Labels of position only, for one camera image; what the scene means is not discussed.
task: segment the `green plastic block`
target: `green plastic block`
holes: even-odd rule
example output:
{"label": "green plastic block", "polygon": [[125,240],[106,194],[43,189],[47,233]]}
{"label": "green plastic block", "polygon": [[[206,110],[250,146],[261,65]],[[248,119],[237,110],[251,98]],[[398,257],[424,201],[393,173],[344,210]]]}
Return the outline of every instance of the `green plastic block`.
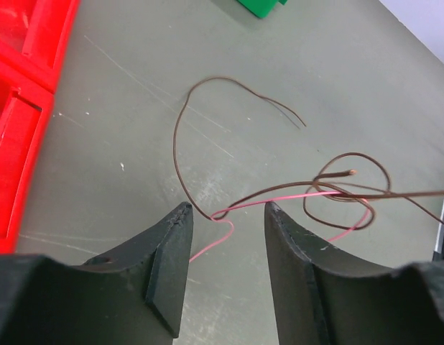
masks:
{"label": "green plastic block", "polygon": [[271,10],[273,10],[274,5],[279,2],[285,5],[287,0],[238,0],[243,4],[249,11],[254,13],[258,18],[265,18]]}

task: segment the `red wire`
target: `red wire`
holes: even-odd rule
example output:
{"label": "red wire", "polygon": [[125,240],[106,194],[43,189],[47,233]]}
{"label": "red wire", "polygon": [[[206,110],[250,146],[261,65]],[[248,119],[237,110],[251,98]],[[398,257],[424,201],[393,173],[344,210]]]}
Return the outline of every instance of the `red wire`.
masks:
{"label": "red wire", "polygon": [[[228,219],[219,219],[219,220],[214,219],[214,217],[216,217],[218,214],[229,212],[229,211],[233,211],[233,210],[238,210],[240,208],[245,208],[245,207],[250,207],[250,206],[254,206],[254,205],[259,205],[261,203],[269,203],[270,201],[300,199],[300,198],[308,198],[310,196],[330,196],[330,195],[333,195],[333,194],[340,194],[340,192],[331,191],[331,192],[316,192],[316,193],[304,193],[304,194],[297,194],[297,195],[279,196],[279,197],[276,197],[276,198],[270,198],[270,199],[266,199],[266,200],[262,200],[262,201],[254,201],[253,203],[244,203],[242,205],[237,205],[237,206],[233,206],[233,207],[229,207],[229,208],[225,208],[223,210],[217,211],[217,212],[215,212],[215,213],[213,213],[211,215],[211,221],[214,221],[216,223],[227,223],[227,224],[229,224],[230,225],[230,231],[228,231],[228,233],[224,237],[222,237],[221,239],[218,239],[217,241],[214,241],[213,243],[209,244],[208,246],[206,246],[205,248],[200,250],[198,253],[193,255],[190,258],[190,262],[195,260],[200,255],[206,253],[209,249],[214,248],[215,246],[218,246],[222,242],[225,242],[232,235],[232,233],[235,231],[234,224],[231,221],[229,221]],[[346,235],[350,234],[354,229],[356,229],[358,226],[360,226],[366,220],[366,218],[369,216],[369,214],[370,214],[370,210],[367,208],[366,212],[364,213],[362,218],[355,225],[353,225],[348,230],[345,230],[342,234],[339,234],[339,235],[337,235],[335,237],[332,237],[332,238],[328,239],[328,241],[329,242],[336,241],[336,240],[341,239],[341,238],[345,237]]]}

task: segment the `red plastic bin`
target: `red plastic bin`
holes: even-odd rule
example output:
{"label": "red plastic bin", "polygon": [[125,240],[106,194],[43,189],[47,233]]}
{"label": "red plastic bin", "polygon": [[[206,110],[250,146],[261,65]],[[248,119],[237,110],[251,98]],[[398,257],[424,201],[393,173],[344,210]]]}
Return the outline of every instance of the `red plastic bin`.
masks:
{"label": "red plastic bin", "polygon": [[80,0],[0,0],[0,60],[51,92]]}
{"label": "red plastic bin", "polygon": [[53,95],[0,61],[0,254],[14,251]]}

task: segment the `brown wire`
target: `brown wire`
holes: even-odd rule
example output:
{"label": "brown wire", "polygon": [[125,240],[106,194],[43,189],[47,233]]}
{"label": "brown wire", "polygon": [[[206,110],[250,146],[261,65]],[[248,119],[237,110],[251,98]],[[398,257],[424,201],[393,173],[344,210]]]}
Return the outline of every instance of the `brown wire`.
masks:
{"label": "brown wire", "polygon": [[[176,120],[176,124],[175,124],[175,128],[174,128],[174,134],[172,136],[172,158],[174,160],[174,166],[176,169],[177,178],[179,178],[180,184],[182,186],[182,189],[185,192],[185,195],[188,197],[189,201],[193,204],[193,206],[197,209],[197,211],[200,212],[201,215],[208,220],[211,219],[210,215],[208,215],[196,203],[195,199],[193,199],[193,197],[190,194],[190,191],[188,190],[187,186],[185,185],[185,182],[182,178],[182,174],[180,173],[179,165],[177,163],[177,130],[179,129],[180,121],[182,120],[182,116],[185,112],[185,109],[187,108],[188,102],[190,100],[190,97],[191,97],[193,91],[196,88],[198,88],[199,86],[203,85],[204,83],[207,83],[208,81],[213,81],[213,80],[224,80],[224,81],[230,81],[232,83],[235,83],[236,85],[241,86],[244,90],[248,91],[249,93],[252,93],[256,97],[263,99],[264,101],[268,101],[268,102],[275,104],[277,106],[280,106],[284,109],[287,109],[291,114],[293,114],[295,117],[297,117],[297,119],[304,126],[306,126],[305,122],[300,118],[300,116],[295,111],[293,111],[290,107],[285,106],[283,103],[280,103],[270,97],[266,97],[266,96],[261,95],[260,93],[257,93],[256,91],[252,90],[250,87],[244,85],[243,83],[237,81],[236,79],[226,77],[226,76],[213,76],[213,77],[203,79],[203,80],[199,81],[198,83],[196,83],[194,86],[192,86],[192,88],[188,91],[188,94],[187,94],[185,102],[182,106],[182,109],[180,110],[179,115],[177,116],[177,120]],[[355,183],[340,182],[340,181],[323,182],[322,180],[328,179],[328,178],[347,178],[349,176],[356,174],[355,170],[345,170],[345,171],[340,171],[340,172],[327,172],[329,167],[331,167],[334,163],[336,163],[337,161],[339,161],[345,157],[360,157],[360,158],[368,160],[369,162],[372,162],[374,165],[376,165],[386,180],[385,189],[374,188],[371,186],[359,185],[359,184],[355,184]],[[324,167],[319,171],[319,173],[316,175],[316,177],[314,177],[311,181],[299,181],[299,182],[292,182],[292,183],[283,183],[281,185],[274,185],[272,187],[259,190],[255,193],[252,193],[251,195],[248,195],[240,200],[235,201],[234,203],[232,203],[229,206],[229,208],[233,207],[233,206],[237,206],[237,205],[244,203],[252,198],[255,198],[255,197],[260,196],[265,193],[272,192],[274,190],[281,190],[281,189],[285,189],[285,188],[298,187],[298,186],[307,186],[308,189],[307,189],[306,193],[308,193],[311,190],[317,190],[317,191],[322,192],[325,190],[324,188],[326,188],[326,190],[335,190],[335,191],[339,192],[339,194],[325,195],[324,197],[329,200],[337,201],[337,202],[360,203],[361,205],[366,207],[370,212],[369,220],[366,221],[365,224],[358,226],[356,228],[356,230],[365,229],[368,226],[372,225],[373,222],[375,221],[376,211],[375,211],[374,207],[369,203],[369,201],[372,202],[372,201],[377,201],[377,200],[382,200],[382,199],[393,199],[393,198],[403,198],[403,199],[409,201],[410,203],[413,203],[415,206],[417,206],[422,211],[424,211],[428,216],[431,216],[436,221],[439,221],[440,223],[444,224],[444,221],[442,221],[440,218],[438,218],[432,212],[430,212],[429,210],[427,210],[426,208],[421,206],[418,202],[416,202],[412,199],[412,198],[424,197],[424,196],[444,196],[444,190],[432,190],[432,191],[412,192],[412,193],[395,193],[392,191],[392,181],[391,181],[391,177],[389,176],[387,169],[380,162],[375,160],[374,158],[372,158],[368,155],[365,155],[363,153],[359,153],[359,152],[348,152],[348,153],[345,153],[343,155],[339,155],[339,156],[333,158],[326,165],[324,165]],[[342,188],[341,186],[360,188],[363,190],[370,190],[372,192],[378,192],[378,193],[355,194],[355,193],[352,193],[352,192]],[[303,198],[303,211],[311,219],[313,219],[321,224],[325,224],[327,226],[337,228],[337,229],[348,229],[351,227],[351,225],[340,225],[340,224],[330,223],[330,222],[322,220],[321,218],[318,218],[317,216],[312,215],[311,212],[309,212],[309,210],[307,209],[306,200],[307,200],[307,198]],[[215,219],[216,220],[223,219],[227,216],[227,214],[228,214],[228,212],[225,212],[224,214],[222,214],[219,217],[216,217]]]}

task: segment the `table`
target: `table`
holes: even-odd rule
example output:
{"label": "table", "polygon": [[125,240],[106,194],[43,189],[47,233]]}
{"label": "table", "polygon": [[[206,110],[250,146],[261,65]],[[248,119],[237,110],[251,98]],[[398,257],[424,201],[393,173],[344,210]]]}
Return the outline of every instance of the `table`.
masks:
{"label": "table", "polygon": [[[294,0],[258,20],[237,1],[84,1],[35,170],[18,252],[79,264],[138,234],[185,195],[172,127],[189,87],[230,75],[296,109],[297,123],[224,82],[199,90],[179,135],[191,193],[208,211],[276,183],[307,180],[347,151],[386,165],[395,190],[444,187],[444,66],[380,3]],[[355,181],[381,185],[347,161]],[[421,200],[440,213],[442,198]],[[320,236],[300,203],[281,206]],[[344,223],[363,210],[310,201]],[[437,224],[409,203],[376,203],[366,231],[336,242],[381,265],[431,259]],[[236,232],[190,266],[184,344],[277,344],[263,208],[231,214]],[[195,215],[193,252],[226,226]]]}

